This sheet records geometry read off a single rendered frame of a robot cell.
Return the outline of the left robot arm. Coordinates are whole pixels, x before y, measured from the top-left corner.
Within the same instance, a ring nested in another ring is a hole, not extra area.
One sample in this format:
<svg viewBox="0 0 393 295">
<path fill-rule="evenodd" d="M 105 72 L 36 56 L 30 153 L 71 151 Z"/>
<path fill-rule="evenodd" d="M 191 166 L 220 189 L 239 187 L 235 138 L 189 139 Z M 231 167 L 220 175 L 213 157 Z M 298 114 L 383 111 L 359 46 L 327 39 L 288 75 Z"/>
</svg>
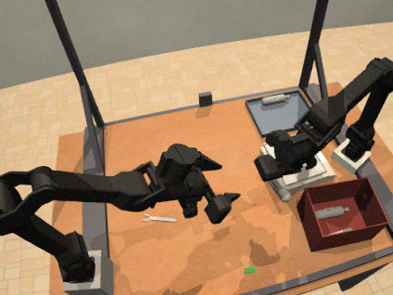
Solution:
<svg viewBox="0 0 393 295">
<path fill-rule="evenodd" d="M 311 159 L 341 132 L 347 114 L 370 93 L 360 118 L 347 129 L 348 146 L 341 150 L 345 156 L 357 162 L 375 143 L 374 123 L 391 92 L 393 61 L 374 58 L 338 94 L 313 104 L 295 123 L 297 135 L 290 136 L 284 130 L 276 130 L 266 135 L 265 142 L 274 147 L 276 160 L 285 167 Z M 306 121 L 313 128 L 306 125 Z"/>
</svg>

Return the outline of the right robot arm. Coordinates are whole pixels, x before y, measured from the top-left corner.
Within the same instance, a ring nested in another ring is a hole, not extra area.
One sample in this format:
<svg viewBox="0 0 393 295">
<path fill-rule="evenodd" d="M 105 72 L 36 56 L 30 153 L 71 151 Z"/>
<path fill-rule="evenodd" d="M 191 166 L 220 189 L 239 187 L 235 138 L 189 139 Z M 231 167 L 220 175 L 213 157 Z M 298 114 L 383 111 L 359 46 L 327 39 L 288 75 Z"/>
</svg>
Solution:
<svg viewBox="0 0 393 295">
<path fill-rule="evenodd" d="M 154 209 L 157 202 L 182 197 L 183 182 L 196 159 L 190 147 L 174 143 L 162 152 L 158 166 L 150 160 L 114 176 L 55 171 L 47 166 L 4 173 L 0 175 L 0 236 L 13 233 L 55 256 L 63 282 L 93 282 L 95 258 L 89 257 L 83 236 L 56 230 L 35 214 L 40 207 L 60 200 L 109 203 L 127 212 Z M 19 185 L 32 186 L 24 200 L 15 188 Z"/>
</svg>

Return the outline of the white digital scale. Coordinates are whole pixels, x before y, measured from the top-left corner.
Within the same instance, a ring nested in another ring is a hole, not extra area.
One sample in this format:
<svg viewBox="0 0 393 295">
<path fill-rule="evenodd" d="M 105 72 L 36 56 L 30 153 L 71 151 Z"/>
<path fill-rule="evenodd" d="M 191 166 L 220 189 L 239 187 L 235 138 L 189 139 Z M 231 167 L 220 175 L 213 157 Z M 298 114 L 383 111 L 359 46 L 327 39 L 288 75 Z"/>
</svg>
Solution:
<svg viewBox="0 0 393 295">
<path fill-rule="evenodd" d="M 270 147 L 267 143 L 264 143 L 263 145 L 264 147 L 260 148 L 260 155 L 269 154 L 275 158 L 274 147 Z M 324 157 L 323 153 L 320 151 L 317 154 L 315 155 L 317 166 L 314 168 L 307 171 L 305 169 L 305 167 L 307 167 L 305 162 L 300 173 L 284 175 L 284 177 L 279 178 L 290 194 L 305 189 L 305 187 L 315 186 L 336 177 L 334 170 Z"/>
</svg>

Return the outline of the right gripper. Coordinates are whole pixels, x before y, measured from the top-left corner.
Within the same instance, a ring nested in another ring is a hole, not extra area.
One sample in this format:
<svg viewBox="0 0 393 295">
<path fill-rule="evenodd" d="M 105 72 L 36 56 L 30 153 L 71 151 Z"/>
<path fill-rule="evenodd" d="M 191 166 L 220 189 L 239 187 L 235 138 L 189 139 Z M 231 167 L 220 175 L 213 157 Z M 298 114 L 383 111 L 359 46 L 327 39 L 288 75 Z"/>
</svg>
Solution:
<svg viewBox="0 0 393 295">
<path fill-rule="evenodd" d="M 196 161 L 183 182 L 184 192 L 178 200 L 183 203 L 186 199 L 205 197 L 208 202 L 204 209 L 206 215 L 212 224 L 220 224 L 231 211 L 232 202 L 241 194 L 224 193 L 216 196 L 202 172 L 220 170 L 222 165 L 202 154 L 196 147 L 191 149 L 196 154 Z"/>
</svg>

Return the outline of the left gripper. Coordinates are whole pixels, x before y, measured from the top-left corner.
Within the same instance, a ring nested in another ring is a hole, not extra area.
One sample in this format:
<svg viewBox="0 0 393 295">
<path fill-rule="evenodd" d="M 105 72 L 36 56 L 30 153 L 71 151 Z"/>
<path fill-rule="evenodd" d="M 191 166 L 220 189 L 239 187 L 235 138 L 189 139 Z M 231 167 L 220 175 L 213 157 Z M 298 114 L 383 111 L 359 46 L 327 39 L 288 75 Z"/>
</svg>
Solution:
<svg viewBox="0 0 393 295">
<path fill-rule="evenodd" d="M 313 158 L 313 159 L 312 159 Z M 306 162 L 306 170 L 312 169 L 317 165 L 317 160 L 315 156 L 311 159 L 301 160 L 290 166 L 281 165 L 276 159 L 269 154 L 258 156 L 254 160 L 254 164 L 260 174 L 261 180 L 264 182 L 271 181 L 273 179 L 278 179 L 284 177 L 284 175 L 300 173 L 303 164 Z M 307 160 L 310 160 L 307 162 Z M 282 167 L 283 166 L 283 167 Z"/>
</svg>

